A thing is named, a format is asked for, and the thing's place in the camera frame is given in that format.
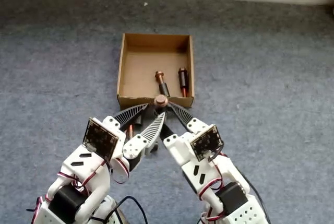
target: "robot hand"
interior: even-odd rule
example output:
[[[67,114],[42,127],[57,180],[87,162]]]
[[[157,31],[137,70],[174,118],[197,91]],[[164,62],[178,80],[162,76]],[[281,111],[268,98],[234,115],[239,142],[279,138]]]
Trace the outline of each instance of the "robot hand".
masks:
[[[90,118],[83,143],[63,162],[45,200],[38,198],[32,223],[122,223],[113,213],[116,202],[108,196],[110,170],[129,172],[149,154],[164,123],[162,113],[127,143],[123,132],[148,104],[121,111],[103,122]]]
[[[188,132],[178,136],[164,125],[161,138],[199,200],[205,202],[199,223],[268,224],[256,197],[249,193],[249,183],[221,152],[224,142],[217,127],[179,105],[169,103],[168,107]]]

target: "open cardboard box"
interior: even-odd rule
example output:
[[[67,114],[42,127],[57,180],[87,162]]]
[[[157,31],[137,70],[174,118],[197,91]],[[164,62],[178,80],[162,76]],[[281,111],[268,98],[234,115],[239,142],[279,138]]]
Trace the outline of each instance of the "open cardboard box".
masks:
[[[183,98],[178,70],[188,71],[189,90]],[[156,71],[164,73],[170,93],[169,100],[183,107],[191,107],[194,91],[194,58],[189,35],[123,34],[117,98],[122,109],[152,103],[159,95]]]

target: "circuit board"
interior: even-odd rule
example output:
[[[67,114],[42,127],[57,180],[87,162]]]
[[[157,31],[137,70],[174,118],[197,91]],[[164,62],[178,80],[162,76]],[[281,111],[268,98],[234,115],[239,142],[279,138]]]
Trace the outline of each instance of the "circuit board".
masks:
[[[224,146],[216,125],[201,133],[197,138],[190,142],[198,161],[203,160],[206,155],[216,152],[218,148]]]
[[[90,118],[86,128],[83,144],[106,161],[110,161],[118,137],[105,129],[99,122]]]

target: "gray carpet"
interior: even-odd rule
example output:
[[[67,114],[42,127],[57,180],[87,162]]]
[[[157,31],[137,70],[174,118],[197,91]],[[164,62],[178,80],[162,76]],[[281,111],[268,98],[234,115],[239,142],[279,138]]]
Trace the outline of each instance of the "gray carpet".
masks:
[[[332,223],[334,19],[326,10],[220,0],[0,0],[0,223],[29,223],[25,209],[81,143],[88,117],[118,110],[123,32],[192,34],[192,112],[217,124],[272,223]],[[138,198],[150,223],[194,224],[202,211],[164,148],[110,194]],[[134,204],[122,209],[142,223]]]

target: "black cable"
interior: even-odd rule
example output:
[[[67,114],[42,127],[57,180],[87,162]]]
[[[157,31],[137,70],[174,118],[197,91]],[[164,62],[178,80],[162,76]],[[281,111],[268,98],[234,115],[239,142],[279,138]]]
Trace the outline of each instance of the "black cable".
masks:
[[[91,216],[90,219],[100,221],[100,222],[102,222],[103,224],[107,224],[107,223],[108,223],[108,220],[109,220],[109,218],[112,216],[112,214],[113,214],[114,212],[116,212],[116,214],[117,214],[117,209],[118,209],[118,208],[121,206],[121,204],[122,204],[124,201],[126,201],[127,199],[132,199],[132,200],[137,204],[137,206],[139,207],[139,209],[140,209],[140,211],[141,211],[141,213],[142,213],[142,216],[143,216],[143,218],[144,218],[145,224],[148,224],[147,217],[146,217],[146,214],[145,214],[144,209],[142,208],[142,206],[140,205],[140,203],[136,200],[136,198],[134,198],[134,197],[132,197],[132,196],[130,196],[130,195],[125,196],[125,197],[124,197],[124,198],[123,198],[123,199],[122,199],[122,200],[121,200],[121,201],[114,207],[114,209],[111,210],[111,211],[109,212],[109,214],[106,216],[105,219],[97,218],[97,217],[94,217],[94,216]]]
[[[118,220],[120,221],[120,224],[123,224],[122,218],[121,218],[121,216],[120,216],[118,210],[116,210],[115,213],[116,213],[116,215],[117,215]]]
[[[246,180],[246,182],[250,185],[250,187],[253,189],[253,191],[255,192],[257,198],[259,199],[260,201],[260,204],[261,204],[261,207],[263,209],[263,211],[265,212],[265,216],[267,218],[267,221],[268,221],[268,224],[271,224],[270,222],[270,219],[269,219],[269,215],[268,215],[268,212],[267,212],[267,209],[265,207],[265,203],[263,202],[259,192],[256,190],[256,188],[253,186],[253,184],[249,181],[249,179],[239,170],[239,168],[237,168],[239,173],[243,176],[243,178]]]
[[[212,157],[209,158],[209,162],[213,161],[217,156],[218,154],[221,152],[221,150],[223,150],[223,147],[224,145],[221,145],[217,150],[216,152],[214,153],[214,155]]]

